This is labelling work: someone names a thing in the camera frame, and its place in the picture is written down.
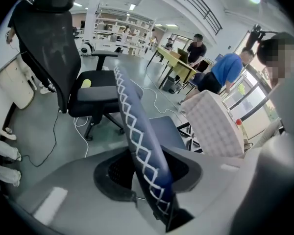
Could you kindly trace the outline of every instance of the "desk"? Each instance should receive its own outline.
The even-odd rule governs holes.
[[[176,72],[176,74],[181,78],[181,81],[183,80],[183,84],[186,83],[193,75],[196,74],[196,70],[194,70],[192,67],[190,67],[188,64],[185,64],[184,62],[182,62],[178,58],[172,56],[170,54],[169,50],[166,50],[162,47],[157,47],[157,50],[155,51],[154,55],[152,56],[151,60],[149,61],[147,67],[149,66],[149,64],[151,63],[151,61],[153,60],[154,56],[157,53],[160,53],[161,55],[163,55],[164,58],[167,59],[169,64],[171,65],[171,68],[170,68],[169,72],[167,73],[167,75],[165,76],[165,78],[162,80],[162,82],[159,86],[159,89],[163,86],[163,84],[167,80],[168,76],[172,73],[172,71]]]
[[[16,57],[0,68],[0,87],[20,109],[26,108],[34,98],[34,91],[22,73]]]

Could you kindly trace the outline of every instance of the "man in black shirt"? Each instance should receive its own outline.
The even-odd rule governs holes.
[[[196,34],[194,36],[194,41],[187,48],[187,51],[189,52],[188,63],[195,70],[207,52],[207,47],[203,44],[202,39],[202,35]]]
[[[167,49],[167,50],[171,50],[172,49],[172,38],[169,38],[168,39],[168,42],[165,46],[163,46],[163,48]],[[163,60],[163,55],[161,55],[161,58],[160,58],[160,63],[162,62]]]

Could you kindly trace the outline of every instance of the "man in blue shirt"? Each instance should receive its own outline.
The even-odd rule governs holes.
[[[204,90],[218,94],[224,85],[226,86],[226,92],[229,93],[232,83],[241,73],[243,64],[248,64],[253,57],[254,52],[246,48],[243,48],[240,55],[235,53],[226,54],[212,67],[211,72],[204,75],[197,85],[197,90],[189,93],[179,104]]]

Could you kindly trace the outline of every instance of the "shelf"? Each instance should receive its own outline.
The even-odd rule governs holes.
[[[110,26],[117,26],[117,27],[125,28],[125,26],[115,25],[115,24],[109,24],[109,23],[95,23],[95,24],[99,24],[99,25],[110,25]]]
[[[150,29],[146,28],[146,27],[143,27],[143,26],[140,26],[140,25],[136,25],[134,23],[128,23],[126,21],[122,21],[122,20],[117,20],[117,19],[110,19],[110,18],[96,18],[96,21],[110,21],[110,22],[118,22],[118,23],[123,23],[123,24],[128,24],[128,25],[131,25],[131,26],[135,26],[135,27],[138,27],[138,28],[141,28],[141,29],[144,29],[146,31],[151,31]]]
[[[122,46],[127,46],[128,48],[135,48],[135,49],[138,49],[138,50],[144,50],[144,47],[139,47],[139,46],[136,46],[136,45],[131,45],[130,43],[124,43],[124,42],[119,42],[119,41],[116,41],[116,42],[111,42],[109,41],[108,39],[94,39],[94,42],[95,43],[100,43],[100,44],[109,44],[109,45],[120,45],[121,47]]]
[[[114,35],[122,35],[122,36],[125,34],[125,33],[122,33],[122,32],[113,32],[111,30],[100,30],[100,29],[95,29],[94,30],[94,33],[97,33],[97,34],[100,34],[100,33],[103,33],[103,34],[114,34]],[[139,40],[145,41],[145,38],[138,37],[138,36],[128,35],[128,37],[137,37]]]

